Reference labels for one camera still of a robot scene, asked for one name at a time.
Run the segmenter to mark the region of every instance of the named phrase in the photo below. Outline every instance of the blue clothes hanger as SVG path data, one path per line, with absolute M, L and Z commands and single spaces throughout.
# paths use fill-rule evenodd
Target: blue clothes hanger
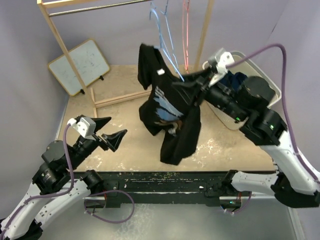
M 153 8 L 150 9 L 149 19 L 151 19 L 151 14 L 153 13 L 154 16 L 155 16 L 155 23 L 157 25 L 158 32 L 159 32 L 159 43 L 160 43 L 160 46 L 155 46 L 155 48 L 160 49 L 160 50 L 163 51 L 164 55 L 167 57 L 167 59 L 169 60 L 169 62 L 173 66 L 175 72 L 178 73 L 179 77 L 184 82 L 185 79 L 182 77 L 181 73 L 179 72 L 179 66 L 178 66 L 177 58 L 176 58 L 176 55 L 175 55 L 175 52 L 174 52 L 174 44 L 173 44 L 173 41 L 172 41 L 172 38 L 171 38 L 171 32 L 170 32 L 168 18 L 167 18 L 168 3 L 169 3 L 169 0 L 167 0 L 167 2 L 166 2 L 165 11 L 164 12 L 160 11 L 160 12 L 165 16 L 166 26 L 167 26 L 167 29 L 168 29 L 169 38 L 170 38 L 171 47 L 172 47 L 172 55 L 173 55 L 173 57 L 175 59 L 176 65 L 173 63 L 173 61 L 171 59 L 171 56 L 169 54 L 167 45 L 166 45 L 165 40 L 163 38 L 162 31 L 161 31 L 160 20 L 159 20 L 157 11 L 156 11 L 157 7 L 153 4 L 153 2 L 150 3 L 150 5 L 153 6 Z

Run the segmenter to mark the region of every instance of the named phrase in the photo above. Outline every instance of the fabric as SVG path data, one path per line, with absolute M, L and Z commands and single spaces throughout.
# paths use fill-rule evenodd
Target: fabric
M 228 88 L 232 88 L 237 91 L 242 82 L 247 78 L 247 75 L 242 72 L 236 72 L 235 74 L 228 71 L 228 73 L 219 82 Z
M 183 78 L 192 82 L 206 72 L 186 74 Z M 165 130 L 160 161 L 178 165 L 196 151 L 201 129 L 200 108 L 189 104 L 190 91 L 173 87 L 172 83 L 181 80 L 170 72 L 160 51 L 143 43 L 139 49 L 138 81 L 145 90 L 152 86 L 148 100 L 139 108 L 140 120 L 153 136 Z

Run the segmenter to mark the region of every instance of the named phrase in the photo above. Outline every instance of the wooden frame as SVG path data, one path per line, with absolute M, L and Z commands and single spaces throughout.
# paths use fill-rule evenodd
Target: wooden frame
M 87 8 L 77 9 L 77 10 L 51 13 L 51 14 L 48 13 L 48 9 L 60 8 L 60 7 L 95 2 L 95 1 L 97 1 L 97 0 L 56 0 L 56 1 L 50 1 L 50 2 L 43 2 L 43 0 L 37 0 L 37 5 L 40 8 L 40 11 L 42 12 L 44 19 L 46 20 L 47 24 L 49 25 L 55 39 L 57 40 L 63 54 L 65 55 L 67 61 L 69 62 L 72 70 L 74 71 L 76 78 L 78 79 L 79 83 L 81 84 L 82 89 L 85 93 L 85 96 L 86 96 L 88 102 L 93 107 L 93 115 L 96 118 L 98 116 L 98 114 L 97 114 L 98 108 L 110 106 L 113 104 L 123 103 L 123 102 L 129 101 L 129 100 L 134 100 L 134 99 L 138 99 L 138 98 L 142 98 L 142 97 L 147 97 L 151 91 L 150 90 L 140 91 L 140 92 L 130 93 L 130 94 L 126 94 L 123 96 L 112 97 L 112 98 L 108 98 L 108 99 L 104 99 L 104 100 L 100 100 L 100 101 L 95 101 L 94 90 L 92 88 L 90 89 L 90 92 L 88 91 L 88 88 L 86 87 L 84 81 L 82 80 L 82 78 L 76 68 L 75 63 L 73 62 L 72 58 L 70 57 L 69 51 L 66 48 L 66 45 L 65 45 L 64 41 L 62 40 L 62 38 L 58 32 L 58 29 L 56 28 L 51 17 L 65 15 L 65 14 L 72 14 L 72 13 L 77 13 L 77 12 L 91 11 L 91 10 L 95 10 L 95 9 L 111 8 L 111 7 L 117 7 L 117 6 L 122 6 L 122 5 L 128 5 L 128 4 L 148 2 L 150 0 L 132 0 L 132 1 L 128 1 L 128 2 L 110 4 L 110 5 L 105 5 L 105 6 L 87 7 Z M 197 50 L 197 55 L 196 55 L 196 61 L 194 64 L 195 70 L 197 70 L 199 67 L 199 61 L 200 61 L 200 57 L 201 57 L 202 50 L 204 47 L 204 42 L 205 42 L 205 38 L 206 38 L 206 34 L 207 34 L 214 2 L 215 2 L 214 0 L 208 0 L 208 5 L 206 8 L 206 12 L 205 12 L 200 42 L 198 45 L 198 50 Z

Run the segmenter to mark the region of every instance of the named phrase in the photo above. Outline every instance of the metal hanging rod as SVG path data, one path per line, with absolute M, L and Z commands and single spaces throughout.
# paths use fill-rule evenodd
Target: metal hanging rod
M 129 4 L 138 4 L 138 3 L 150 2 L 150 1 L 152 1 L 152 0 L 135 0 L 135 1 L 127 1 L 127 2 L 110 4 L 110 5 L 92 6 L 92 7 L 80 8 L 80 9 L 69 10 L 69 11 L 54 12 L 54 13 L 50 13 L 49 17 L 51 18 L 51 17 L 67 15 L 67 14 L 75 14 L 75 13 L 81 13 L 81 12 L 97 10 L 97 9 L 108 9 L 108 8 L 113 8 L 113 7 L 118 7 L 118 6 L 124 6 L 124 5 L 129 5 Z

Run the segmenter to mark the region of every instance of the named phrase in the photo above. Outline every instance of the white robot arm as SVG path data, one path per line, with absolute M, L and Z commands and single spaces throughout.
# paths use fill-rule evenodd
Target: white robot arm
M 240 131 L 268 153 L 276 167 L 273 174 L 230 170 L 222 181 L 220 190 L 235 194 L 244 191 L 263 193 L 274 196 L 279 202 L 292 208 L 319 207 L 320 173 L 299 149 L 295 150 L 288 130 L 290 127 L 287 127 L 277 112 L 268 108 L 275 94 L 268 83 L 261 77 L 250 76 L 234 92 L 219 83 L 228 72 L 227 66 L 234 62 L 231 54 L 220 51 L 217 57 L 208 62 L 212 71 L 206 79 L 197 80 L 200 87 L 196 104 L 201 104 L 205 99 L 235 122 L 245 121 Z M 67 147 L 72 159 L 72 169 L 76 169 L 97 147 L 105 151 L 117 150 L 127 130 L 112 135 L 96 135 L 110 119 L 80 116 L 69 122 L 81 135 L 73 146 Z M 84 197 L 102 191 L 103 179 L 97 172 L 90 170 L 74 182 L 67 194 L 26 201 L 30 196 L 59 194 L 70 189 L 65 153 L 61 141 L 54 141 L 48 146 L 42 155 L 45 163 L 32 178 L 26 195 L 12 214 L 0 221 L 0 240 L 39 239 L 42 231 L 60 213 Z

